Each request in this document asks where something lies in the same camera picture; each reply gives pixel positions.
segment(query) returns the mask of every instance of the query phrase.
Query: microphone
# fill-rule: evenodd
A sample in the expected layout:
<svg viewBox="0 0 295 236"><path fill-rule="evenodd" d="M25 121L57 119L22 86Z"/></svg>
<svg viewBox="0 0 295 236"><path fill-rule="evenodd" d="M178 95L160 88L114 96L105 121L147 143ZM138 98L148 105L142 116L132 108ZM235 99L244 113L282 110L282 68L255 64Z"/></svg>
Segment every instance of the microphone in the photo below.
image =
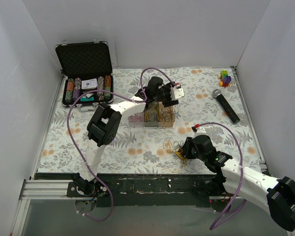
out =
<svg viewBox="0 0 295 236"><path fill-rule="evenodd" d="M236 115L230 104L226 101L225 97L222 95L222 91L216 89L212 93L213 97L219 102L219 104L223 107L224 111L228 115L228 117L232 120L234 124L240 122L239 117Z"/></svg>

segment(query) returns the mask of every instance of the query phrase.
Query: floral tablecloth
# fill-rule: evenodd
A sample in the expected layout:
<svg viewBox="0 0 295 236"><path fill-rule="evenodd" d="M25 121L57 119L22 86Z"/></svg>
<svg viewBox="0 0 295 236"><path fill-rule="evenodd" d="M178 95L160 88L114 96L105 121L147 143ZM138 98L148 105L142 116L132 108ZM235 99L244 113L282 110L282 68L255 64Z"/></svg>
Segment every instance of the floral tablecloth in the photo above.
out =
<svg viewBox="0 0 295 236"><path fill-rule="evenodd" d="M217 74L227 70L232 77L230 87L219 87ZM114 90L127 97L139 89L141 69L114 69ZM114 141L106 147L98 167L99 173L116 174L211 174L200 160L188 160L184 165L174 154L166 153L164 141L185 141L193 136L191 126L197 123L215 121L229 127L236 135L244 156L244 165L260 170L256 147L243 110L238 88L231 69L217 68L171 68L163 70L184 89L185 97L175 107L176 121L172 128L129 126L128 119L121 121ZM151 76L166 78L157 71L148 70L145 82ZM224 96L240 118L232 124L218 102L212 97L214 89L221 88ZM61 104L63 90L59 95L57 108L40 157L39 173L76 173L83 161L69 137L66 127L68 108ZM114 97L114 103L122 99ZM80 113L74 110L70 120L71 131L83 153L87 149L87 124L93 112ZM216 125L205 127L217 150L228 153L239 160L235 142L227 130Z"/></svg>

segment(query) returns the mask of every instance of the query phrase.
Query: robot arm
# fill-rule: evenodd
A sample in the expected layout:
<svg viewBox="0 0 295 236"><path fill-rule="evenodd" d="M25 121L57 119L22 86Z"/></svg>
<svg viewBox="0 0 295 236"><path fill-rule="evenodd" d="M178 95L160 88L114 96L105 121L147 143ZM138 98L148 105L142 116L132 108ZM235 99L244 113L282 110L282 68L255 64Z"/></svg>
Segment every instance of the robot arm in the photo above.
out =
<svg viewBox="0 0 295 236"><path fill-rule="evenodd" d="M187 159L200 159L216 173L214 181L222 191L235 193L240 180L240 164L230 155L216 151L202 127L195 128L182 147ZM287 231L295 230L295 182L288 177L278 179L243 167L243 182L238 193L247 201L261 207Z"/></svg>
<svg viewBox="0 0 295 236"><path fill-rule="evenodd" d="M91 118L88 130L88 149L86 160L92 171L97 174L97 168L106 145L110 144L118 131L121 118L127 118L141 113L149 108L153 102L162 102L164 107L178 104L178 99L184 97L183 89L179 84L163 84L159 77L152 77L144 88L147 99L140 89L131 99L136 102L120 102L118 104L100 104ZM94 179L86 165L79 170L80 176L87 181Z"/></svg>

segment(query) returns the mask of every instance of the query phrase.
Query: purple cable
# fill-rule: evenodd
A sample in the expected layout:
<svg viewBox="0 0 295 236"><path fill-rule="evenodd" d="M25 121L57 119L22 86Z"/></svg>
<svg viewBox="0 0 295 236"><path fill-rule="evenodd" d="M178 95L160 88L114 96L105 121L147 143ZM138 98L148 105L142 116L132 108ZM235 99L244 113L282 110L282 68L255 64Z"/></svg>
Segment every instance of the purple cable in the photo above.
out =
<svg viewBox="0 0 295 236"><path fill-rule="evenodd" d="M137 102L137 103L140 103L140 102L146 102L146 100L148 99L147 98L147 95L146 95L146 93L145 93L145 91L144 91L144 89L143 89L143 74L144 74L144 72L145 71L147 71L147 70L149 70L149 69L153 69L153 70L157 70L157 71L159 71L160 73L162 73L173 85L175 85L174 84L174 82L163 72L163 71L161 71L160 69L157 69L157 68L153 68L153 67L149 67L149 68L146 68L146 69L144 69L143 71L142 71L142 73L141 73L141 76L140 76L140 85L141 85L141 89L142 89L142 92L143 92L143 95L144 95L144 100L143 101L136 101L136 100L132 100L132 99L130 99L130 98L127 98L127 97L124 97L124 96L122 96L122 95L119 95L119 94L116 94L116 93L114 93L114 92L110 92L110 91L106 91L106 90L102 90L102 89L96 89L96 90L90 90L90 91L87 91L86 93L83 93L81 96L79 96L78 98L77 98L77 100L75 100L75 102L72 104L72 106L70 107L70 110L69 110L69 112L68 112L68 116L67 116L67 128L68 128L68 133L69 133L69 135L70 135L70 138L71 138L71 140L72 140L72 142L73 142L73 144L74 144L74 146L75 146L75 148L78 150L78 152L79 152L79 154L80 154L80 156L82 157L82 159L83 159L83 161L85 162L85 165L87 166L87 169L88 169L88 171L95 177L95 179L98 181L98 182L100 182L104 187L106 187L107 188L107 191L109 192L109 195L110 195L110 198L111 198L111 207L110 207L110 211L109 211L109 213L108 213L108 215L105 217L105 218L103 218L103 219L98 219L98 218L95 218L95 217L93 217L93 216L91 216L91 215L89 215L89 214L87 214L87 213L84 213L84 212L81 212L81 211L79 211L79 213L80 214L82 214L82 215L85 215L86 217L88 217L88 218L91 218L92 220L95 220L95 221L98 221L98 222L102 222L102 221L105 221L105 220L107 220L108 219L108 217L112 214L112 212L113 212L113 206L114 206L114 198L113 198L113 194L112 194L112 192L111 192L111 190L110 190L110 188L99 178L99 177L97 177L96 176L96 174L92 171L92 169L90 168L90 166L88 165L88 163L87 163L87 160L85 159L85 157L84 157L84 155L83 155L83 153L82 153L82 151L80 150L80 148L79 148L79 146L78 146L78 144L75 142L75 140L74 140L74 138L73 138L73 135L72 135L72 133L71 133L71 130L70 130L70 124L69 124L69 122L70 122L70 115L71 115L71 112L72 112L72 109L75 107L75 105L78 103L78 101L80 101L80 99L82 98L82 97L84 97L86 94L88 94L88 93L93 93L93 92L107 92L107 93L110 93L110 94L112 94L112 95L114 95L114 96L117 96L117 97L120 97L120 98L123 98L124 100L127 100L127 101L130 101L130 102Z"/></svg>
<svg viewBox="0 0 295 236"><path fill-rule="evenodd" d="M238 150L239 150L239 154L240 154L240 161L239 161L239 164L241 166L240 168L240 179L239 179L239 185L232 197L232 199L228 202L228 204L226 205L226 207L222 210L222 212L219 214L219 216L214 220L214 222L212 223L212 225L210 226L210 230L214 230L216 229L217 227L219 227L221 224L225 223L226 221L228 221L230 218L232 218L234 215L236 215L242 208L243 206L245 205L246 203L246 200L244 200L236 209L234 210L231 210L231 211L228 211L227 210L229 209L229 207L232 205L233 201L235 200L236 196L238 195L239 191L240 191L240 188L242 186L242 181L243 181L243 178L244 178L244 171L243 171L243 168L242 168L242 164L243 164L243 157L242 157L242 152L241 152L241 149L240 149L240 145L238 143L238 140L237 138L235 137L235 134L226 126L220 124L220 123L216 123L216 122L208 122L208 123L204 123L204 124L200 124L200 126L203 126L203 125L207 125L207 124L217 124L217 125L220 125L222 126L223 128L227 129L229 131L229 133L232 135L232 137L234 138L235 140L235 143L238 147ZM218 221L222 218L222 216L224 214L227 214L227 213L232 213L230 216L228 216L227 218L223 219L221 222L218 223Z"/></svg>

